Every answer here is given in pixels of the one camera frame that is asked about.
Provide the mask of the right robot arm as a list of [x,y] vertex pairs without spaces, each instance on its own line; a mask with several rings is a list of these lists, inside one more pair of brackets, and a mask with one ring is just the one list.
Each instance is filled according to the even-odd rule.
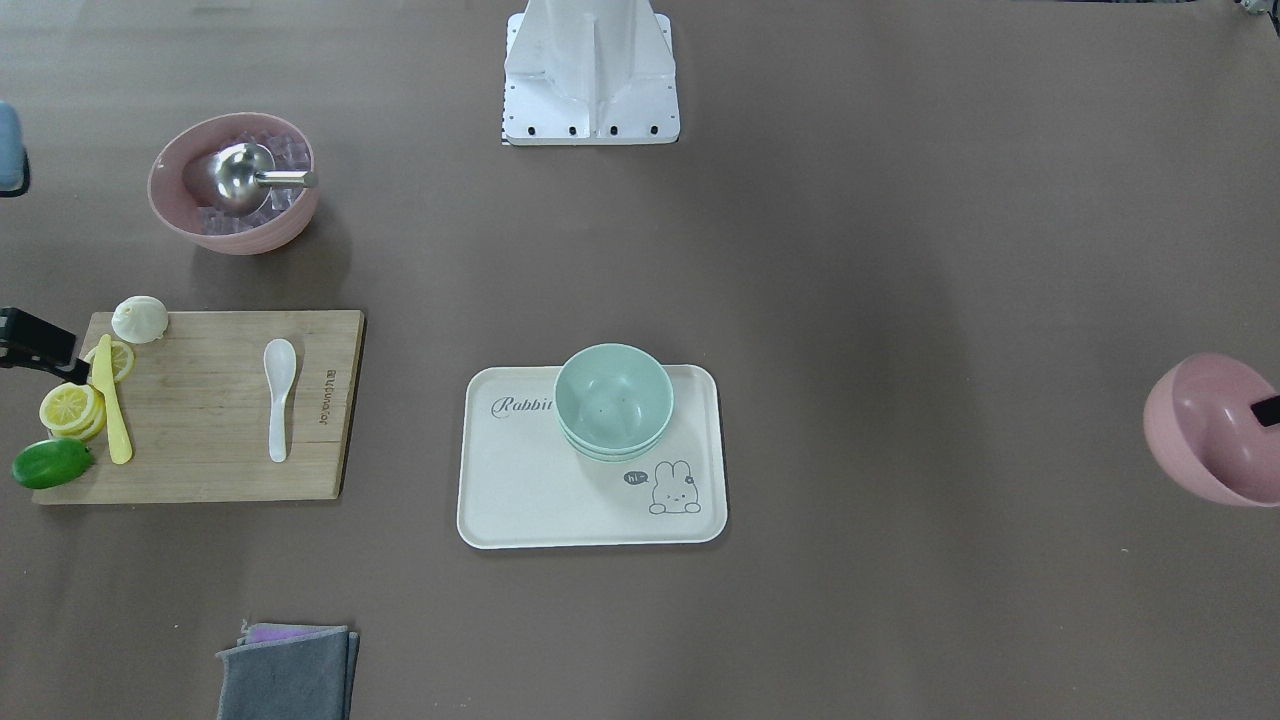
[[[10,104],[1,102],[1,196],[22,196],[29,182],[20,119]],[[90,364],[76,355],[74,334],[13,306],[1,309],[1,365],[46,372],[76,386],[84,386],[90,375]]]

